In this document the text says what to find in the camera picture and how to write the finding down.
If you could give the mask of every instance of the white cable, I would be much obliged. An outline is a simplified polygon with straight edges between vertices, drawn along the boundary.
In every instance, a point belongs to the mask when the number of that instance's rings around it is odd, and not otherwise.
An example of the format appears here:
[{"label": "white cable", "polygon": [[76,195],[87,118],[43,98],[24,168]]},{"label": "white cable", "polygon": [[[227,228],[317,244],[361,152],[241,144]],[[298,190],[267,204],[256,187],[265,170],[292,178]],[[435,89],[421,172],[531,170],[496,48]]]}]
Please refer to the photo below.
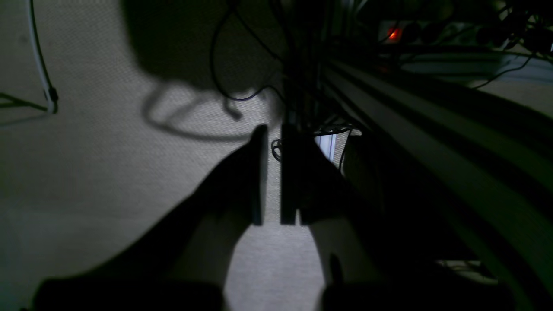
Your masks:
[{"label": "white cable", "polygon": [[33,9],[33,0],[27,0],[27,18],[29,20],[29,32],[30,32],[30,41],[31,46],[33,47],[33,54],[35,57],[36,68],[38,69],[38,74],[40,76],[40,81],[42,82],[42,87],[44,93],[46,94],[46,100],[48,101],[48,106],[46,108],[47,113],[54,113],[54,101],[50,96],[50,85],[48,84],[48,78],[46,77],[45,66],[42,58],[40,57],[40,47],[38,43],[38,35],[35,32],[35,23],[34,23],[34,9]]}]

